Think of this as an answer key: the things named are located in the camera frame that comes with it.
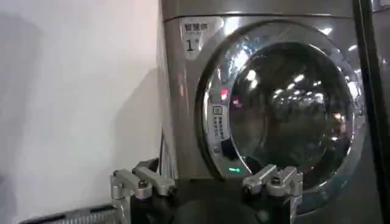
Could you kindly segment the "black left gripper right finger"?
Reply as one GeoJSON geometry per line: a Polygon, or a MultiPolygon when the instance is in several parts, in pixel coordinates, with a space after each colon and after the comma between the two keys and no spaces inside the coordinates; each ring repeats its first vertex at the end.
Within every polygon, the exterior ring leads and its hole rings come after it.
{"type": "Polygon", "coordinates": [[[242,186],[252,195],[260,193],[265,187],[271,196],[288,196],[291,200],[290,209],[296,213],[302,202],[303,173],[293,166],[278,170],[276,165],[269,164],[255,175],[243,179],[242,186]]]}

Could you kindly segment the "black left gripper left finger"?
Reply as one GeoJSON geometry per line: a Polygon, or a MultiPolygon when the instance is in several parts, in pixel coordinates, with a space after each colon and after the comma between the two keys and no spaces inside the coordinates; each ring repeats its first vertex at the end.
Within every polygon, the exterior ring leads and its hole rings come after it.
{"type": "Polygon", "coordinates": [[[114,170],[110,176],[110,196],[116,209],[163,211],[177,206],[174,179],[159,174],[159,159],[139,162],[132,169],[114,170]]]}

